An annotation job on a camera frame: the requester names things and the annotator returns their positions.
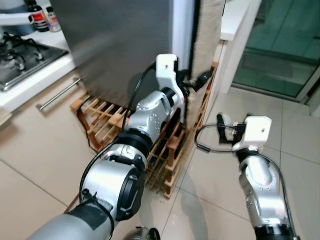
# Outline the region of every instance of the gas stove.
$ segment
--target gas stove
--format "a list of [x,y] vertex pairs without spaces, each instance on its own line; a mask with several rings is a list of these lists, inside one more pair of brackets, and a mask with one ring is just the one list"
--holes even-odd
[[25,78],[67,54],[68,51],[3,33],[0,42],[0,91],[5,92]]

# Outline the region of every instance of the bottle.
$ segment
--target bottle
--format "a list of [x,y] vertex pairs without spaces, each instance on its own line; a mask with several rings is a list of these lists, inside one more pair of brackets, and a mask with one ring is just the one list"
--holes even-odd
[[56,16],[52,6],[48,6],[46,8],[46,11],[48,12],[48,27],[49,27],[50,32],[60,31],[61,27],[60,27],[57,16]]
[[48,20],[42,7],[37,5],[35,0],[29,0],[27,2],[28,10],[32,15],[34,26],[39,32],[49,31]]

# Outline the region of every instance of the cabinet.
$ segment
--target cabinet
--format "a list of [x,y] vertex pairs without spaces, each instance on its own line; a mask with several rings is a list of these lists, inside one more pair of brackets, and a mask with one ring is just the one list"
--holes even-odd
[[[73,71],[62,77],[20,107],[13,113],[11,120],[1,126],[0,164],[15,174],[7,174],[5,177],[1,175],[0,186],[2,190],[14,189],[15,199],[12,201],[17,202],[19,199],[18,206],[10,202],[9,205],[0,205],[1,219],[15,214],[16,218],[23,216],[26,219],[23,224],[28,225],[27,219],[32,222],[33,218],[42,217],[38,209],[47,209],[50,213],[52,202],[59,206],[57,211],[52,212],[51,217],[54,217],[62,213],[77,194],[82,172],[95,153],[88,147],[84,130],[71,111],[70,104],[86,91],[76,85],[49,105],[45,112],[35,107],[70,85],[76,76],[77,72]],[[38,201],[38,194],[25,196],[28,194],[25,185],[20,184],[17,178],[24,179],[38,192],[49,196],[50,201]],[[11,213],[6,211],[8,207],[12,209]],[[12,224],[12,231],[20,228],[14,222]],[[6,231],[3,227],[0,227],[0,233]]]

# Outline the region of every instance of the red label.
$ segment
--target red label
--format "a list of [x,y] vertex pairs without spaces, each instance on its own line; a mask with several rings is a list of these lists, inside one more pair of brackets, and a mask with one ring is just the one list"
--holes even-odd
[[45,20],[44,16],[41,13],[32,14],[32,17],[35,22],[40,22]]

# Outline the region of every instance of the tile floor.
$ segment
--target tile floor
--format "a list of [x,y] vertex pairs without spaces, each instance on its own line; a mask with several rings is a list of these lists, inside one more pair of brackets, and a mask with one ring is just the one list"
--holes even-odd
[[[219,112],[232,121],[242,121],[247,112],[272,118],[263,153],[283,172],[301,239],[319,240],[320,119],[309,116],[306,106],[236,88],[218,96],[207,122],[215,122]],[[204,132],[200,140],[218,147],[215,129]],[[156,226],[163,240],[256,239],[234,156],[196,149],[181,174],[169,201],[146,190],[139,213],[121,222],[113,239],[121,240],[141,224]]]

